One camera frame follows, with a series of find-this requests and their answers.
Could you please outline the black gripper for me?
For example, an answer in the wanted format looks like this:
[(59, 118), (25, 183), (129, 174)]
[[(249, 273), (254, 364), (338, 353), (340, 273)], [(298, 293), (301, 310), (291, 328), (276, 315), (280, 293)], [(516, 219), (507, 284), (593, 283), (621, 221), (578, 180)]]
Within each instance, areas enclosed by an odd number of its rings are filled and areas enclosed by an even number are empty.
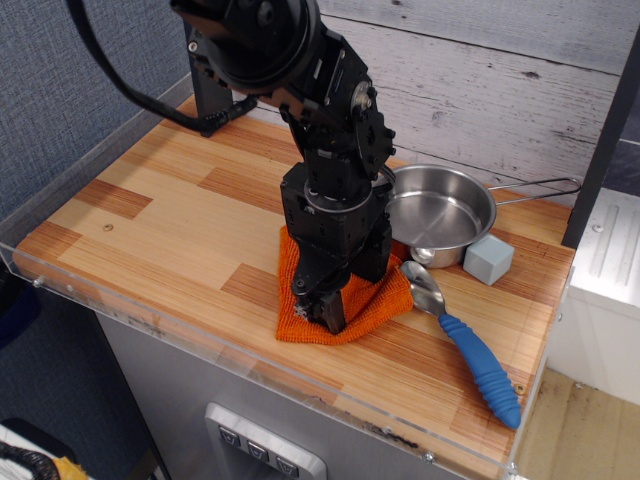
[(386, 207), (392, 184), (373, 185), (351, 210), (323, 210), (309, 192), (307, 168), (296, 164), (284, 176), (281, 197), (289, 236), (299, 248), (291, 289), (294, 311), (331, 334), (346, 328), (342, 288), (352, 274), (372, 283), (386, 273), (392, 228)]

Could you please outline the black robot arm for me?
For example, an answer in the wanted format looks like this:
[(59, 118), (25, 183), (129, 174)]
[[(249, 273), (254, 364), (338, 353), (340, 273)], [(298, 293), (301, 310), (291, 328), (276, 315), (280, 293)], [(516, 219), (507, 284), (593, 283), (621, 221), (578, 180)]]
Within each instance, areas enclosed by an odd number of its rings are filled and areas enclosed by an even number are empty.
[(395, 134), (377, 107), (364, 61), (322, 22), (313, 1), (174, 1), (191, 29), (196, 69), (241, 99), (191, 117), (130, 87), (107, 59), (80, 1), (67, 5), (87, 50), (131, 102), (210, 135), (258, 103), (276, 108), (301, 161), (283, 178), (287, 231), (299, 249), (295, 311), (332, 333), (346, 326), (342, 289), (352, 276), (376, 282), (387, 267), (387, 213)]

